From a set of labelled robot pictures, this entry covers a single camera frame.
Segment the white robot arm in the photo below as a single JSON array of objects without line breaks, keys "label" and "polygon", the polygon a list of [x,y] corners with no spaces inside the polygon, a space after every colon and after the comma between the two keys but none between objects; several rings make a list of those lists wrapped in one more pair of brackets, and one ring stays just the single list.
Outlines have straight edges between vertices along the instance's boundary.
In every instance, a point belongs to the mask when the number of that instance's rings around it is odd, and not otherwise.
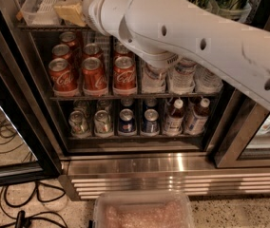
[{"label": "white robot arm", "polygon": [[209,69],[270,111],[270,31],[187,0],[80,0],[81,19],[158,68],[182,58]]}]

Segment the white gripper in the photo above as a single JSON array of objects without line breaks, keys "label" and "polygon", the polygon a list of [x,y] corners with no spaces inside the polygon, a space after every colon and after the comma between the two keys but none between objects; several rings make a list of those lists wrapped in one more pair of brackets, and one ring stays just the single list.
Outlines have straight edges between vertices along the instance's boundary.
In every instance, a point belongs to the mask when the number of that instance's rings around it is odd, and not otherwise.
[{"label": "white gripper", "polygon": [[129,0],[65,0],[53,5],[65,21],[91,29],[105,36],[116,36]]}]

